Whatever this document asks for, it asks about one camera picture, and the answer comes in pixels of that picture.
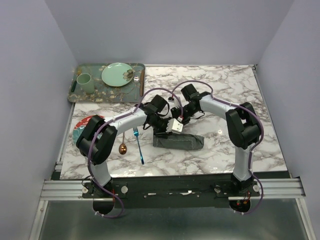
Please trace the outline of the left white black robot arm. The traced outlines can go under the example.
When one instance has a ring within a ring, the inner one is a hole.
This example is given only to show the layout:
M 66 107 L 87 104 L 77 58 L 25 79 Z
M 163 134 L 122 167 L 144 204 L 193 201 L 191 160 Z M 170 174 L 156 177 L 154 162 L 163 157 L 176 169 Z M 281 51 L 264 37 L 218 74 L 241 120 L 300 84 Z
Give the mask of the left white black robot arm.
M 88 170 L 95 184 L 93 191 L 101 198 L 111 191 L 112 179 L 107 166 L 116 137 L 134 127 L 146 125 L 153 128 L 156 135 L 165 134 L 169 118 L 163 118 L 160 112 L 168 108 L 169 103 L 158 94 L 147 103 L 106 119 L 94 115 L 76 142 L 80 153 L 88 158 Z

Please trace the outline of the blue metal fork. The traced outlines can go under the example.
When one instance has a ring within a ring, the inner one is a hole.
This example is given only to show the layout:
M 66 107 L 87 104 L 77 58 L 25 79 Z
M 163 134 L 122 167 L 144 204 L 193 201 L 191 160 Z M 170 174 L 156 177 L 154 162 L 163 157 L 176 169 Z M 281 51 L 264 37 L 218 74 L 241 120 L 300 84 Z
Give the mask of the blue metal fork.
M 144 161 L 143 154 L 142 154 L 142 151 L 141 151 L 141 146 L 140 146 L 140 142 L 139 142 L 139 131 L 138 131 L 137 127 L 133 128 L 133 134 L 134 134 L 134 136 L 136 138 L 136 141 L 137 141 L 141 164 L 144 165 L 145 161 Z

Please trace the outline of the dark grey cloth napkin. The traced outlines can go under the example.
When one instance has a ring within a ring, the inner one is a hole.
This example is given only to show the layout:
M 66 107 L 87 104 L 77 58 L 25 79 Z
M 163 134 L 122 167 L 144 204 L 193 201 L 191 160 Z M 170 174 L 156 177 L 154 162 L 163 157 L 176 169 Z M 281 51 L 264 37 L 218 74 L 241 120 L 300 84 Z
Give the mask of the dark grey cloth napkin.
M 200 135 L 172 133 L 154 135 L 152 145 L 156 148 L 198 151 L 204 147 L 205 138 Z

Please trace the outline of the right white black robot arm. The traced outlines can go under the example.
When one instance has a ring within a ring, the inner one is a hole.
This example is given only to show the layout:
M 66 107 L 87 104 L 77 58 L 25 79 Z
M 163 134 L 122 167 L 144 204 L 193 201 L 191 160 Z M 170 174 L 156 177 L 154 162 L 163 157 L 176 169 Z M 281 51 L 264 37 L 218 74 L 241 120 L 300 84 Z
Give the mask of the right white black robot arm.
M 175 108 L 171 109 L 174 118 L 181 117 L 185 125 L 187 121 L 197 112 L 208 112 L 226 121 L 228 136 L 235 146 L 235 165 L 230 177 L 230 191 L 241 196 L 250 188 L 254 182 L 252 170 L 253 150 L 264 138 L 264 128 L 257 117 L 253 106 L 245 102 L 235 104 L 218 99 L 213 92 L 199 93 L 193 84 L 181 89 L 185 100 L 188 102 L 180 111 L 180 99 L 170 96 L 169 102 L 174 102 Z

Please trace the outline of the copper spoon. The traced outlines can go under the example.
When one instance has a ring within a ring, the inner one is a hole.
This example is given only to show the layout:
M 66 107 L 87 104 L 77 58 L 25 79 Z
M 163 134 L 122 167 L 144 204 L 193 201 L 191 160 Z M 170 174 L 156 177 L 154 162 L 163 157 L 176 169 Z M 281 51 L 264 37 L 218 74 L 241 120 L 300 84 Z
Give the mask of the copper spoon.
M 125 144 L 125 133 L 122 134 L 122 142 L 119 145 L 118 152 L 121 155 L 125 155 L 127 153 L 127 145 Z

